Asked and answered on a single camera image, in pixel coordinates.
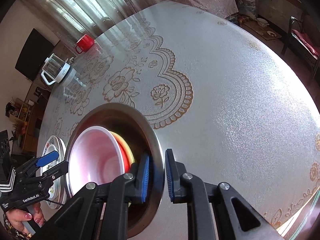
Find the left hand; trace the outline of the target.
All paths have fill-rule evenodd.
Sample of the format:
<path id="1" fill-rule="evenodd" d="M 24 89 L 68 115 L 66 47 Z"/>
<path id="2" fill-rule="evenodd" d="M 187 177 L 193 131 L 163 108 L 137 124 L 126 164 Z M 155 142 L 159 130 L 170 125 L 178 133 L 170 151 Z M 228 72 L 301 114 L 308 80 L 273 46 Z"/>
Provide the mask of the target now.
<path id="1" fill-rule="evenodd" d="M 44 215 L 41 209 L 41 203 L 36 203 L 33 205 L 34 214 L 28 213 L 19 209 L 11 209 L 5 214 L 10 222 L 10 224 L 19 232 L 29 234 L 28 229 L 23 225 L 22 222 L 27 222 L 34 220 L 39 226 L 44 224 Z"/>

